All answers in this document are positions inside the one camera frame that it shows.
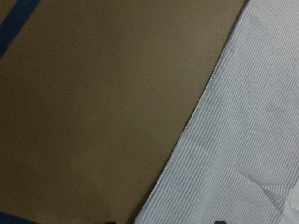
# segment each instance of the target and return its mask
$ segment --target striped cloth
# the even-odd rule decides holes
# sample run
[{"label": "striped cloth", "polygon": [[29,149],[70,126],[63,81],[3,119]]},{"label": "striped cloth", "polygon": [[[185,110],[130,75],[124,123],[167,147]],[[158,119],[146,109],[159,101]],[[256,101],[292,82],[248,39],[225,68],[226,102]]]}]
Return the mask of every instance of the striped cloth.
[{"label": "striped cloth", "polygon": [[299,1],[250,0],[135,224],[278,224],[298,177]]}]

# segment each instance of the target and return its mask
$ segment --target dark blue tape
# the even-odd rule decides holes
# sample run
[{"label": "dark blue tape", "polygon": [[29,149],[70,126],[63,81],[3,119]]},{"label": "dark blue tape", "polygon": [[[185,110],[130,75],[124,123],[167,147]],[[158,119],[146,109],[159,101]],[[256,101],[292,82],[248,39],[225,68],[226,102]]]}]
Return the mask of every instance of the dark blue tape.
[{"label": "dark blue tape", "polygon": [[0,59],[41,0],[18,0],[0,26]]},{"label": "dark blue tape", "polygon": [[0,212],[0,224],[38,224]]}]

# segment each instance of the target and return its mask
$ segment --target brown surface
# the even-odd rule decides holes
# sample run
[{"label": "brown surface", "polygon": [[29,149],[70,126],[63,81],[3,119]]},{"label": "brown surface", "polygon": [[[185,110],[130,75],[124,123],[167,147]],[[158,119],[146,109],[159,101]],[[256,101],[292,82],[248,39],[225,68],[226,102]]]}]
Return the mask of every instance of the brown surface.
[{"label": "brown surface", "polygon": [[243,2],[42,1],[0,61],[0,211],[132,223]]}]

